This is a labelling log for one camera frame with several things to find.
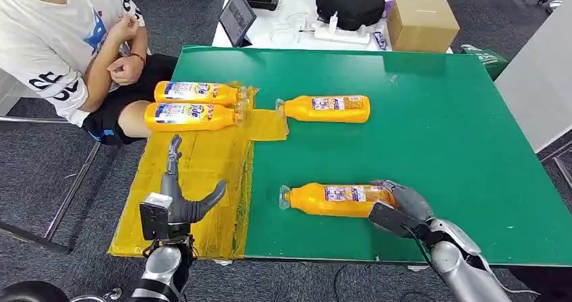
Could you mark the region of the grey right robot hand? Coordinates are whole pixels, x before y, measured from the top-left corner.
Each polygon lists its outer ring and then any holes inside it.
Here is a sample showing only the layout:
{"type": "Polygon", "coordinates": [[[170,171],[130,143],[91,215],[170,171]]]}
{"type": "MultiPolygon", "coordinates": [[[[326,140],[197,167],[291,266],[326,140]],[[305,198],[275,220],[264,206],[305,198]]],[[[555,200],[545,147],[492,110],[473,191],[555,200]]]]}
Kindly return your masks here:
{"type": "Polygon", "coordinates": [[[434,211],[426,198],[413,188],[388,179],[378,179],[370,183],[390,192],[395,201],[395,210],[420,222],[428,222],[434,218],[434,211]]]}

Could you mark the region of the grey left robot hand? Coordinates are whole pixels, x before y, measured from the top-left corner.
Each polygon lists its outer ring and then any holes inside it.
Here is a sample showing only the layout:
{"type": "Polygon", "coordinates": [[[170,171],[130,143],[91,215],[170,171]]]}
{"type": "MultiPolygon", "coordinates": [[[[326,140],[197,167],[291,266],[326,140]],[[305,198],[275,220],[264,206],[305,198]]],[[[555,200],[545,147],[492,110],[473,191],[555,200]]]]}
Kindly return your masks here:
{"type": "Polygon", "coordinates": [[[166,171],[161,178],[161,194],[172,198],[168,223],[193,224],[201,221],[221,200],[226,191],[227,180],[219,180],[213,191],[200,201],[185,199],[178,177],[178,162],[181,158],[179,146],[181,143],[182,139],[178,134],[171,138],[167,152],[166,171]]]}

